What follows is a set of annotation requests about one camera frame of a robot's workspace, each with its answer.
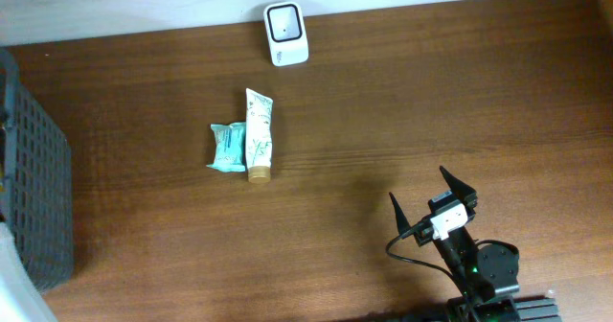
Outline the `black aluminium arm base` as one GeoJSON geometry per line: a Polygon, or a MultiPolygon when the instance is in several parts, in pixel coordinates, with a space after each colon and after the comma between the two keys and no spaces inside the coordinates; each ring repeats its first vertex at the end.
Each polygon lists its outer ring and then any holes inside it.
{"type": "Polygon", "coordinates": [[[463,300],[451,299],[444,306],[427,308],[400,316],[385,317],[389,322],[561,322],[554,298],[535,296],[520,300],[505,298],[468,308],[463,300]]]}

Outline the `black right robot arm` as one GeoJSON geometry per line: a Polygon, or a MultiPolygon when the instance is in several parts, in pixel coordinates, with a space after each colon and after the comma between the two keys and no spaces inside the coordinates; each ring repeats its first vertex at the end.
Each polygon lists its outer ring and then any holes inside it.
{"type": "Polygon", "coordinates": [[[412,225],[391,195],[397,223],[397,236],[390,240],[386,254],[411,265],[435,269],[448,277],[461,295],[445,304],[437,321],[518,321],[513,295],[517,281],[519,251],[510,243],[475,241],[466,229],[473,221],[478,204],[474,188],[440,167],[448,190],[428,201],[430,213],[412,225]],[[419,246],[433,243],[445,266],[400,256],[391,248],[412,237],[419,246]]]}

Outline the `white barcode scanner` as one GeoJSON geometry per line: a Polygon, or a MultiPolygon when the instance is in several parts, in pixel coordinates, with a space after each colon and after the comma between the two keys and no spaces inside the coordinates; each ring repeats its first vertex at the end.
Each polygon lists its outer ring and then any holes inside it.
{"type": "Polygon", "coordinates": [[[271,61],[276,67],[304,63],[309,58],[301,7],[295,2],[268,5],[263,11],[271,61]]]}

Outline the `grey plastic mesh basket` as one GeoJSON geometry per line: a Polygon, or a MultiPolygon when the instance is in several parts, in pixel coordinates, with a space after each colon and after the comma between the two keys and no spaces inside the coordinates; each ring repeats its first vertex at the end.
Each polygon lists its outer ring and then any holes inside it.
{"type": "Polygon", "coordinates": [[[41,293],[74,270],[71,148],[1,51],[1,216],[17,261],[41,293]]]}

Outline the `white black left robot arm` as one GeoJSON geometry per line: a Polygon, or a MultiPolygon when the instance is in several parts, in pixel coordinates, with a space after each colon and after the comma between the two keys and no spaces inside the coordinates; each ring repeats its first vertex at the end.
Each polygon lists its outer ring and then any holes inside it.
{"type": "Polygon", "coordinates": [[[18,256],[14,237],[1,223],[1,322],[57,322],[18,256]]]}

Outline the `white floral cream tube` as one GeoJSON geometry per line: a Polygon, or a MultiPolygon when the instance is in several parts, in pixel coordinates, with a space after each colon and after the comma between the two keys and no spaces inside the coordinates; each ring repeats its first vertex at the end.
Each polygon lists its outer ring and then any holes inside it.
{"type": "Polygon", "coordinates": [[[272,167],[272,109],[273,100],[252,89],[246,89],[245,159],[248,181],[267,183],[272,167]]]}

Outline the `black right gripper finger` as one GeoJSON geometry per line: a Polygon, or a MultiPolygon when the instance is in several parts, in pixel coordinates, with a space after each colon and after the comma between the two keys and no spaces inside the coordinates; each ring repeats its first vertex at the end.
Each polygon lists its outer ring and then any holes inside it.
{"type": "Polygon", "coordinates": [[[476,205],[477,192],[474,188],[455,177],[444,166],[439,166],[439,170],[445,180],[449,190],[464,204],[476,205]]]}
{"type": "Polygon", "coordinates": [[[400,236],[405,235],[408,231],[411,230],[411,225],[408,221],[408,219],[406,218],[406,216],[404,215],[396,197],[394,196],[393,193],[389,193],[389,197],[391,199],[393,208],[394,208],[394,213],[395,213],[395,219],[396,219],[396,225],[397,225],[397,232],[400,236]]]}

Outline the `teal wet wipes pack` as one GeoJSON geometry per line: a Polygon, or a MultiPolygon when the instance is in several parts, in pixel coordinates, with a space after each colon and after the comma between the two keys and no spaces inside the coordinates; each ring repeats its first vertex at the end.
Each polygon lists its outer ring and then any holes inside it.
{"type": "Polygon", "coordinates": [[[208,167],[222,173],[244,173],[246,123],[211,124],[210,129],[216,141],[216,151],[214,161],[208,167]]]}

